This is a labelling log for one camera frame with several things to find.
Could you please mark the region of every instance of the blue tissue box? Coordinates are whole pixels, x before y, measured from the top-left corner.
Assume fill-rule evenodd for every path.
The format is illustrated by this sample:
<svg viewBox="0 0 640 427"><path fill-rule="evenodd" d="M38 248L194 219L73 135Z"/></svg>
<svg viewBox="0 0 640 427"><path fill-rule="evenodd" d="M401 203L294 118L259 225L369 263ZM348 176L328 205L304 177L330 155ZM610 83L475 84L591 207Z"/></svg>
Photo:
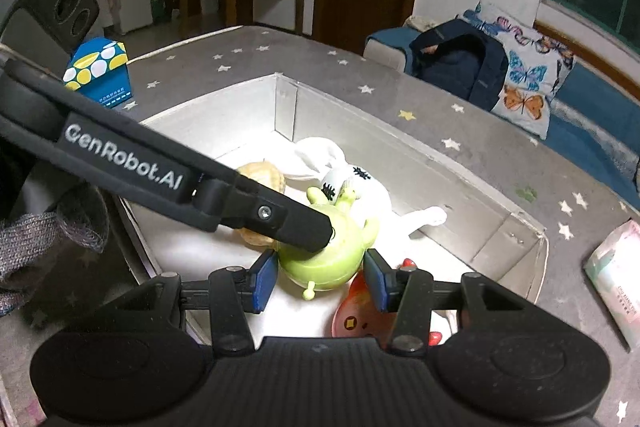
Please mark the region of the blue tissue box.
<svg viewBox="0 0 640 427"><path fill-rule="evenodd" d="M122 42L97 37L78 48L62 80L68 89L114 107L131 98L127 60Z"/></svg>

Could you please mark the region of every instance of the white star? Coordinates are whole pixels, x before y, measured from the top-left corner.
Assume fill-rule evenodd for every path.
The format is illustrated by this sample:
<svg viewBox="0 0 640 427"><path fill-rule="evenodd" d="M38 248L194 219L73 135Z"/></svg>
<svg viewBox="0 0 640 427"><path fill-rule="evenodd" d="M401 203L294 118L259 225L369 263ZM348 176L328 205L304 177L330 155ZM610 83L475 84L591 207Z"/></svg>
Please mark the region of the white star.
<svg viewBox="0 0 640 427"><path fill-rule="evenodd" d="M627 405L628 402L623 402L622 400L618 402L618 412L616 413L616 416L618 417L618 425L620 425L622 423L622 420L626 418Z"/></svg>
<svg viewBox="0 0 640 427"><path fill-rule="evenodd" d="M575 198L575 204L579 204L582 208L586 210L587 206L589 206L589 203L584 201L582 194L580 194L580 192L572 192L572 194L574 195L574 198Z"/></svg>
<svg viewBox="0 0 640 427"><path fill-rule="evenodd" d="M558 221L558 227L560 228L560 230L558 230L558 233L560 235L564 235L565 240L568 241L569 239L574 237L574 234L572 234L571 230L569 230L569 225L563 225Z"/></svg>
<svg viewBox="0 0 640 427"><path fill-rule="evenodd" d="M571 213L574 210L566 203L566 201L558 201L558 204L560 205L560 210L562 210L565 214L569 214L569 217L571 217Z"/></svg>
<svg viewBox="0 0 640 427"><path fill-rule="evenodd" d="M65 297L65 300L69 303L69 306L71 306L72 308L75 308L76 302L78 302L78 297L76 297L75 293L71 292L69 295Z"/></svg>
<svg viewBox="0 0 640 427"><path fill-rule="evenodd" d="M446 147L447 149L455 149L456 151L460 150L460 144L456 141L453 141L450 138L447 138L446 140L440 140L442 143L444 143L444 147Z"/></svg>
<svg viewBox="0 0 640 427"><path fill-rule="evenodd" d="M98 254L93 250L84 250L84 253L80 256L80 261L82 261L85 268L89 268L91 263L98 261Z"/></svg>
<svg viewBox="0 0 640 427"><path fill-rule="evenodd" d="M33 314L33 317L31 317L31 327L39 328L43 324L44 319L46 318L47 318L47 314L43 312L40 308L38 308Z"/></svg>

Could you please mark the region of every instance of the yellow dot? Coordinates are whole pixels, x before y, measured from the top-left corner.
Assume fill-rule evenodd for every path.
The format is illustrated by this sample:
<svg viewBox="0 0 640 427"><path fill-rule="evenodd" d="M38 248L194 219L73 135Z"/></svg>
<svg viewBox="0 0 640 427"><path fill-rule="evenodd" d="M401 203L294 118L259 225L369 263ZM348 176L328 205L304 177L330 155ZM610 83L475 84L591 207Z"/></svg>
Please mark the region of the yellow dot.
<svg viewBox="0 0 640 427"><path fill-rule="evenodd" d="M85 68L87 66L90 66L91 63L98 58L98 55L100 55L98 52L95 53L89 53L88 55L85 55L82 58L78 58L78 60L76 60L74 62L74 67L78 68L79 70L81 70L82 68Z"/></svg>
<svg viewBox="0 0 640 427"><path fill-rule="evenodd" d="M129 59L127 58L127 54L126 53L122 53L120 55L116 55L115 57L113 57L111 59L111 62L109 62L109 69L110 70L114 70L118 66L121 66L121 65L125 64L127 62L127 60L129 60Z"/></svg>
<svg viewBox="0 0 640 427"><path fill-rule="evenodd" d="M88 84L89 82L91 82L91 71L80 71L80 73L78 73L78 76L76 76L76 79L78 80L78 82L80 82L80 84Z"/></svg>

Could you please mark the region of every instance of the green plush toy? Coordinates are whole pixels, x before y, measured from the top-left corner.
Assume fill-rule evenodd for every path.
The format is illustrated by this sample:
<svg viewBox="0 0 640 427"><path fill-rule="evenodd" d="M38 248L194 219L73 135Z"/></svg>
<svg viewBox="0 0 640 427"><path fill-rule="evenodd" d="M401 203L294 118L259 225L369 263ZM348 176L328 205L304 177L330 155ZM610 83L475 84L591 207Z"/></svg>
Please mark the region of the green plush toy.
<svg viewBox="0 0 640 427"><path fill-rule="evenodd" d="M346 283L355 275L365 250L376 240L380 224L375 217L367 219L360 229L350 217L351 205L356 193L344 187L335 204L331 204L317 187L306 191L311 208L329 216L334 235L329 244L317 253L309 254L300 248L278 245L280 266L296 284L306 288L302 297L306 301L314 298L314 290L331 290Z"/></svg>

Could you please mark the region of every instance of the blue sofa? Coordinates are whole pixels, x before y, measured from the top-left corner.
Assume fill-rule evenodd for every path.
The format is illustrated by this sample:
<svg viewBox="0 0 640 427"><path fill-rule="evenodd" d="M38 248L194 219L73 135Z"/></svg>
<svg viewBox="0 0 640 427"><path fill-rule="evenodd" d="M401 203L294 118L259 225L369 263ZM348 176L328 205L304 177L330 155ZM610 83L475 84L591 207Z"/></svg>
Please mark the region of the blue sofa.
<svg viewBox="0 0 640 427"><path fill-rule="evenodd" d="M409 44L418 35L416 30L403 27L381 30L368 38L402 50L406 57L404 72L411 74L413 57ZM556 99L640 154L640 105L597 74L576 63ZM544 143L640 209L634 181L618 169L610 155L584 128L552 114Z"/></svg>

